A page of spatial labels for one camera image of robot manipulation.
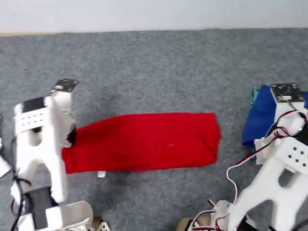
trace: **floor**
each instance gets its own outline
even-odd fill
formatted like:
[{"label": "floor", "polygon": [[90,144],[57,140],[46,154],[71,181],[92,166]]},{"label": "floor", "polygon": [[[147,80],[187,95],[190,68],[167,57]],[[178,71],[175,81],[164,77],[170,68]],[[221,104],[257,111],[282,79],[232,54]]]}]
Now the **floor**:
[{"label": "floor", "polygon": [[[251,91],[296,82],[308,90],[308,29],[152,31],[0,38],[2,156],[10,161],[13,107],[48,93],[61,77],[74,91],[79,127],[122,114],[215,112],[221,127],[218,161],[202,168],[68,175],[69,200],[88,201],[118,231],[174,231],[182,217],[234,197],[227,167],[249,153],[241,145]],[[253,161],[231,175],[242,190],[260,167]],[[50,183],[45,168],[35,186]],[[0,179],[0,230],[13,222],[11,174]],[[298,221],[308,214],[308,201]],[[251,211],[260,230],[271,202]]]}]

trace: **white wall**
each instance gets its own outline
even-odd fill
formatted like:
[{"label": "white wall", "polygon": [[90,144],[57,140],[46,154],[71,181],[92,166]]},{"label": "white wall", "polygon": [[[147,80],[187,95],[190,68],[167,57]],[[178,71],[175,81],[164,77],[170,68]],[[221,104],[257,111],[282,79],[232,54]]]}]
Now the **white wall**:
[{"label": "white wall", "polygon": [[308,27],[308,0],[1,0],[0,33]]}]

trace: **red cloth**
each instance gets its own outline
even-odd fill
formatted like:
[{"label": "red cloth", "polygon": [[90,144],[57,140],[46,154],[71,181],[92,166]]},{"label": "red cloth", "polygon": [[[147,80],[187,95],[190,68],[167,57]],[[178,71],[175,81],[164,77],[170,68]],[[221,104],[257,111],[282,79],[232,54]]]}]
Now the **red cloth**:
[{"label": "red cloth", "polygon": [[62,152],[66,172],[201,167],[217,159],[214,113],[122,115],[77,130]]}]

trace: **circuit board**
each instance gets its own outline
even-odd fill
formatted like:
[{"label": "circuit board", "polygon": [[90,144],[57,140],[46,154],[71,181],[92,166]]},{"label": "circuit board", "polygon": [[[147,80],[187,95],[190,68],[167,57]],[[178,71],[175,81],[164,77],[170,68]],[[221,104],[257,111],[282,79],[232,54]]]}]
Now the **circuit board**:
[{"label": "circuit board", "polygon": [[78,80],[69,79],[69,78],[61,78],[58,82],[53,86],[53,91],[65,91],[65,92],[72,92],[74,88],[79,83]]},{"label": "circuit board", "polygon": [[270,88],[275,96],[276,102],[304,102],[303,94],[296,83],[271,84]]}]

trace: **hole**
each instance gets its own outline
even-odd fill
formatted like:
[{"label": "hole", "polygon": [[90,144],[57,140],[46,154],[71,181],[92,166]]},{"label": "hole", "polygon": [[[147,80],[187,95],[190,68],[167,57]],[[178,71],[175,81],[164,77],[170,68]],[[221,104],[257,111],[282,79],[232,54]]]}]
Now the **hole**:
[{"label": "hole", "polygon": [[278,178],[279,185],[283,188],[286,188],[293,176],[294,173],[285,168]]}]

